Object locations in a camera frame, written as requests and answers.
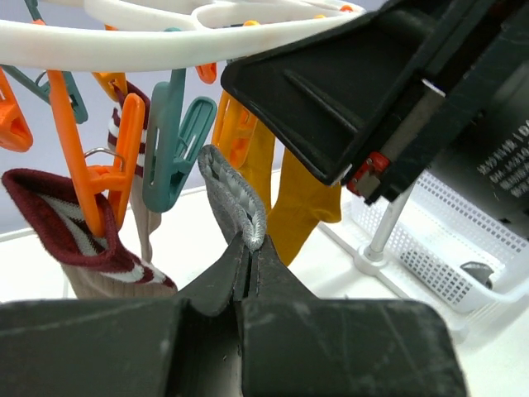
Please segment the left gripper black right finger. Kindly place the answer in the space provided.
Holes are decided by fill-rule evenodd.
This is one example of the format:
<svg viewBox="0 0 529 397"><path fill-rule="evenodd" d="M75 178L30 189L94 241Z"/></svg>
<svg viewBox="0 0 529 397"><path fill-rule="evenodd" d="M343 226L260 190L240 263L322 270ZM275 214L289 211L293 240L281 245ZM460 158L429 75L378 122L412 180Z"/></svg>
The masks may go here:
<svg viewBox="0 0 529 397"><path fill-rule="evenodd" d="M246 396L465 396L445 321L401 299L320 299L266 239L243 301Z"/></svg>

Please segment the maroon white striped sock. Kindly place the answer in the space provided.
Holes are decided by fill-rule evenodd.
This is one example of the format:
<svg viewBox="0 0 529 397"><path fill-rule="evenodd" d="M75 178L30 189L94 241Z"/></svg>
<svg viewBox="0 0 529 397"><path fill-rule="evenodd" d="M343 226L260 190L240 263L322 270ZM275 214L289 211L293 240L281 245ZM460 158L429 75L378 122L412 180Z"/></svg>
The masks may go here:
<svg viewBox="0 0 529 397"><path fill-rule="evenodd" d="M146 142L146 128L149 121L150 114L150 99L134 84L127 82L127 94L138 95L145 104L145 117L143 121L143 131L141 136L141 143L136 157L135 176L131 185L131 193L129 196L129 203L136 222L136 231L141 244L141 258L144 261L151 262L153 256L152 245L150 242L150 235L160 226L162 221L161 213L150 211L143 199L143 176L145 164L145 142ZM118 88L117 89L118 102L112 110L111 118L108 122L107 147L114 150L119 136L119 127L122 117L122 107L126 95Z"/></svg>

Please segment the mustard brown striped sock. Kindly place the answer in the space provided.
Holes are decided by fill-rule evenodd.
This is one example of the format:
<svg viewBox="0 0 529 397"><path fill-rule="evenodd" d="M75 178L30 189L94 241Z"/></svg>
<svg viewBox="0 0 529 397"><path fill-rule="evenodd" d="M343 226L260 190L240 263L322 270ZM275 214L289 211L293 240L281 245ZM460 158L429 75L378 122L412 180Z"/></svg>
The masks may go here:
<svg viewBox="0 0 529 397"><path fill-rule="evenodd" d="M239 169L262 200L267 213L271 211L271 174L274 160L274 134L261 122L255 125L248 154Z"/></svg>

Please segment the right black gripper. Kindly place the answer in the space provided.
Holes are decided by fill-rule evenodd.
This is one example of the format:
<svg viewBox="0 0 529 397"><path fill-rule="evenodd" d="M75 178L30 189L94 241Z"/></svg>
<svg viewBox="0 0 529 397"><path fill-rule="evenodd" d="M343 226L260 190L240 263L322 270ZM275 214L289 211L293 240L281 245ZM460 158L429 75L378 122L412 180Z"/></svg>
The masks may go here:
<svg viewBox="0 0 529 397"><path fill-rule="evenodd" d="M436 24L436 1L390 1L306 39L231 62L222 87L309 172L334 184L364 129ZM394 200L422 171L528 235L528 4L468 2L450 57L347 188Z"/></svg>

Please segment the white round clip hanger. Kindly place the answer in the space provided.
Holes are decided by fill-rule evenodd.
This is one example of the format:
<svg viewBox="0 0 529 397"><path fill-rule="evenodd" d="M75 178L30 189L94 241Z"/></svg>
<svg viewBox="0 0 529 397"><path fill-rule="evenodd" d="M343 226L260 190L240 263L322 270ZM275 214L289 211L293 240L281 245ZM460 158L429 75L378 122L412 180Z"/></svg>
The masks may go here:
<svg viewBox="0 0 529 397"><path fill-rule="evenodd" d="M110 31L1 22L1 62L68 71L146 72L236 59L365 13L343 1L72 1Z"/></svg>

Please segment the yellow orange clothes peg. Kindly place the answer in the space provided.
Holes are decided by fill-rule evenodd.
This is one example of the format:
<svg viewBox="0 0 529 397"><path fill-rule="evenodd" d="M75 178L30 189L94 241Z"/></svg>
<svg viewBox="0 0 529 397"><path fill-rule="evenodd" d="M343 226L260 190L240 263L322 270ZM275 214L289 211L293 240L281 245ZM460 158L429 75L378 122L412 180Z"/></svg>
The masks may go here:
<svg viewBox="0 0 529 397"><path fill-rule="evenodd" d="M212 144L217 146L231 166L245 163L257 117L223 90L213 128Z"/></svg>

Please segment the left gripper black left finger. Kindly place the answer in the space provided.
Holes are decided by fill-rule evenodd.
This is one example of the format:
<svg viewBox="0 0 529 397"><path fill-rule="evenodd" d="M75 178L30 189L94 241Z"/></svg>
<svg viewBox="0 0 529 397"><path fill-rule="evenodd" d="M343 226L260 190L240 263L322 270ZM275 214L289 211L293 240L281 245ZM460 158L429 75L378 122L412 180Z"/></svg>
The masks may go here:
<svg viewBox="0 0 529 397"><path fill-rule="evenodd" d="M241 395L238 299L247 270L247 247L234 237L170 298L3 305L2 395Z"/></svg>

